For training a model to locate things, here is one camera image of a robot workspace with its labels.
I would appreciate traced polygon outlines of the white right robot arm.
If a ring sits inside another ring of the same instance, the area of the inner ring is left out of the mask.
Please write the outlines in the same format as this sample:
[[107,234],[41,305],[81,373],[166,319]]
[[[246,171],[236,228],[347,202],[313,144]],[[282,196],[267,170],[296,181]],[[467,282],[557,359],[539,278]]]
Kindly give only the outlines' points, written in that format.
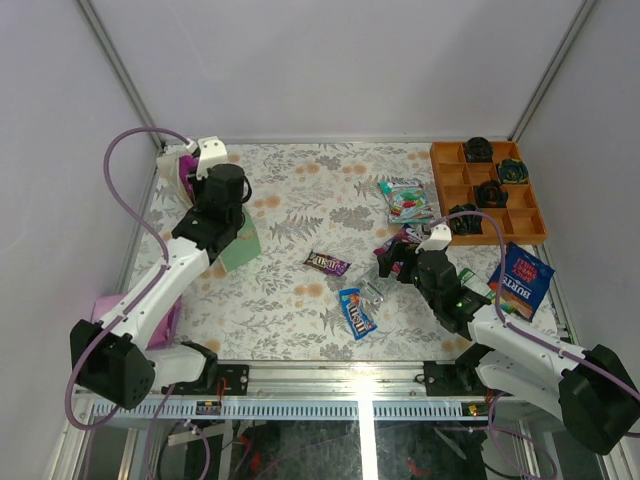
[[377,262],[382,278],[400,263],[397,281],[415,287],[446,330],[471,341],[467,363],[455,372],[463,392],[487,387],[525,400],[600,455],[633,434],[639,391],[614,351],[584,349],[501,318],[489,298],[461,283],[443,250],[394,241]]

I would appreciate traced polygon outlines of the blue M&M's packet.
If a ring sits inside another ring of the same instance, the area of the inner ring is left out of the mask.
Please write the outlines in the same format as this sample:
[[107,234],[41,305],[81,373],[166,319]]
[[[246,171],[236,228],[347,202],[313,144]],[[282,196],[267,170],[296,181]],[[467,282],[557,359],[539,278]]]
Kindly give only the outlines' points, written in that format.
[[340,290],[338,296],[343,314],[355,340],[361,340],[377,329],[377,324],[364,310],[359,288]]

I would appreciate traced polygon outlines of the magenta Lot 100 candy bag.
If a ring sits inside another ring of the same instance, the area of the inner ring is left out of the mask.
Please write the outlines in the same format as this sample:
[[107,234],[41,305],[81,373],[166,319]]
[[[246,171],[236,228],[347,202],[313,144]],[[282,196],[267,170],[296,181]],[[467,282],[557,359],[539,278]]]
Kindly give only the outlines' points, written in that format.
[[194,201],[194,190],[191,182],[198,166],[198,160],[191,155],[183,155],[178,159],[178,177],[190,202]]

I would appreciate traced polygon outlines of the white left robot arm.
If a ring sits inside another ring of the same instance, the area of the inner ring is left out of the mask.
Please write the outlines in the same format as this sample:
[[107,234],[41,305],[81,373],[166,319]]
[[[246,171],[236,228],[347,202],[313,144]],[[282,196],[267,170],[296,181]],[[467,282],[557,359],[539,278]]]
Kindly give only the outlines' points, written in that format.
[[252,190],[244,170],[218,164],[194,186],[195,203],[143,279],[98,320],[70,333],[72,385],[118,407],[137,407],[152,390],[208,394],[219,381],[217,356],[191,341],[153,350],[149,342],[186,288],[237,238]]

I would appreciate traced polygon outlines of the brown M&M's packet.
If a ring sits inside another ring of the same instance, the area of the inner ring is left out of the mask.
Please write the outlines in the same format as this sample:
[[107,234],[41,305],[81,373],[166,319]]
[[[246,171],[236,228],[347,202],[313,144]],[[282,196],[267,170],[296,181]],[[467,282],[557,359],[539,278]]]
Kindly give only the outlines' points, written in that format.
[[328,254],[311,251],[303,262],[304,265],[312,267],[324,274],[341,277],[351,264]]

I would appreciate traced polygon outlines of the purple Fox's berries candy bag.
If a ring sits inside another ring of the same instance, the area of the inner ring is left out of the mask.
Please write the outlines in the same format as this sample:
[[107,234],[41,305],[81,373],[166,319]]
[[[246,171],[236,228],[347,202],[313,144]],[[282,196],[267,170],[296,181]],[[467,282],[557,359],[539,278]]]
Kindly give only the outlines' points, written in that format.
[[398,232],[389,238],[382,246],[373,250],[375,256],[385,253],[396,240],[403,243],[419,244],[425,237],[421,225],[404,224]]

